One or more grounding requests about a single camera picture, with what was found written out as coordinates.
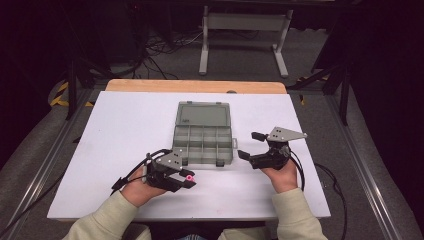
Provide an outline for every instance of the person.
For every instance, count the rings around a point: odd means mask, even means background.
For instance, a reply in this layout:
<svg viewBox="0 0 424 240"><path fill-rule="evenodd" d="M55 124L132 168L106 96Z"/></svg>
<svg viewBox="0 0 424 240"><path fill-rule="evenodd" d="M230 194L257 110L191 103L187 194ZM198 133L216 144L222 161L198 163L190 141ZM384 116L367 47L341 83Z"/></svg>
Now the person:
<svg viewBox="0 0 424 240"><path fill-rule="evenodd" d="M288 161L280 170L265 168L262 172L270 178L276 191L272 202L279 221L278 239L327 239L302 190L298 188L295 164ZM142 174L141 167L131 179ZM130 223L140 206L165 192L141 180L133 181L110 196L97 211L76 221L64 239L151 239L147 226L131 227ZM225 229L218 239L270 239L270 234L266 227Z"/></svg>

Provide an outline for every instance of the white tabletop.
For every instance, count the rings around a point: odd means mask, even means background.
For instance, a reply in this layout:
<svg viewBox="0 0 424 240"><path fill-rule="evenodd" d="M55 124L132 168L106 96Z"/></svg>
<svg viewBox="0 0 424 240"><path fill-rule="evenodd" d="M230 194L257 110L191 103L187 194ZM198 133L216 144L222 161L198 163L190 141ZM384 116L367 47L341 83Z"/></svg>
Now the white tabletop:
<svg viewBox="0 0 424 240"><path fill-rule="evenodd" d="M48 218L76 220L95 211L146 153L172 147L180 101L230 104L233 138L251 154L268 145L251 139L251 132L269 133L275 126L301 132L287 94L102 92L50 207ZM306 178L305 196L316 217L330 211L306 141L294 140ZM140 208L135 221L267 220L275 219L275 194L269 179L237 156L231 165L190 165L197 185L168 192Z"/></svg>

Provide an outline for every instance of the human hand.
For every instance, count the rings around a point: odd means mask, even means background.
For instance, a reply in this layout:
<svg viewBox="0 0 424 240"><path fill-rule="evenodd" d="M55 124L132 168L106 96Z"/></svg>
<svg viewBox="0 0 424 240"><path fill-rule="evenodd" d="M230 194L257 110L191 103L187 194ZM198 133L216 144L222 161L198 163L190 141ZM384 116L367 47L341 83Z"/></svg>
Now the human hand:
<svg viewBox="0 0 424 240"><path fill-rule="evenodd" d="M269 179L277 193L287 192L298 187L296 165L292 160L287 161L286 165L280 170L273 168L261 169Z"/></svg>
<svg viewBox="0 0 424 240"><path fill-rule="evenodd" d="M128 180L131 181L131 179L139 178L141 176L143 176L143 166L137 169ZM144 205L150 199L160 196L165 192L166 190L155 188L147 183L143 183L141 178L128 183L121 191L125 199L136 207Z"/></svg>

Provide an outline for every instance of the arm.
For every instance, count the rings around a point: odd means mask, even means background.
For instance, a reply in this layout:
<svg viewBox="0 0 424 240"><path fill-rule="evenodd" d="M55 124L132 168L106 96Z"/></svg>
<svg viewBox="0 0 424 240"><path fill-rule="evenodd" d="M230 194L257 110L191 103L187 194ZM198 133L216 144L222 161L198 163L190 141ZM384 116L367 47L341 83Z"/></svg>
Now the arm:
<svg viewBox="0 0 424 240"><path fill-rule="evenodd" d="M131 176L141 177L142 167ZM165 190L150 187L140 180L128 183L121 192L115 192L100 208L72 225L64 239L121 239L126 228L134 219L138 208Z"/></svg>
<svg viewBox="0 0 424 240"><path fill-rule="evenodd" d="M321 225L312 215L302 190L297 186L296 166L288 161L280 170L264 168L276 195L272 197L278 216L279 239L327 239Z"/></svg>

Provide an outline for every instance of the forearm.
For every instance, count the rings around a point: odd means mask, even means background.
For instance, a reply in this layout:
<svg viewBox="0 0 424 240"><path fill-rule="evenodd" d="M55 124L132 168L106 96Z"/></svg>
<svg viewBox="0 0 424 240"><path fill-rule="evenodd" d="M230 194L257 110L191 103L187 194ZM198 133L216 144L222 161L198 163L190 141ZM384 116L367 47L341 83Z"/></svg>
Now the forearm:
<svg viewBox="0 0 424 240"><path fill-rule="evenodd" d="M302 190L293 189L272 197L279 219L279 239L327 239L321 224L312 215Z"/></svg>
<svg viewBox="0 0 424 240"><path fill-rule="evenodd" d="M76 221L64 239L121 239L137 211L118 191L97 211Z"/></svg>

